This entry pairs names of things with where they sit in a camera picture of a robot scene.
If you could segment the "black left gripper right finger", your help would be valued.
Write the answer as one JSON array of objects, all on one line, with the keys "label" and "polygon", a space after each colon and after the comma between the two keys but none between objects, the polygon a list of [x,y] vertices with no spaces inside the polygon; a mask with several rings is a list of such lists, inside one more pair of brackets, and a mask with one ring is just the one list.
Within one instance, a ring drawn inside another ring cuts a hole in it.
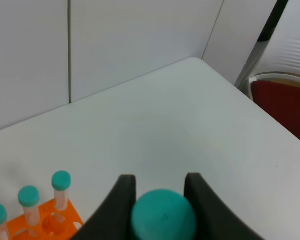
[{"label": "black left gripper right finger", "polygon": [[186,175],[184,197],[196,216],[196,240],[262,239],[228,208],[200,173]]}]

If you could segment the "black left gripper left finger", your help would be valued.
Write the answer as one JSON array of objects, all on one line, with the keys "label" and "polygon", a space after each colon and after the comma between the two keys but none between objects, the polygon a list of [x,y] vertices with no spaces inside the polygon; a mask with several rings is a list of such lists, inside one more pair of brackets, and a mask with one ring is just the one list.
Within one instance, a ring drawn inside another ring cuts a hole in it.
[{"label": "black left gripper left finger", "polygon": [[120,175],[100,207],[72,237],[73,240],[130,240],[136,203],[136,176]]}]

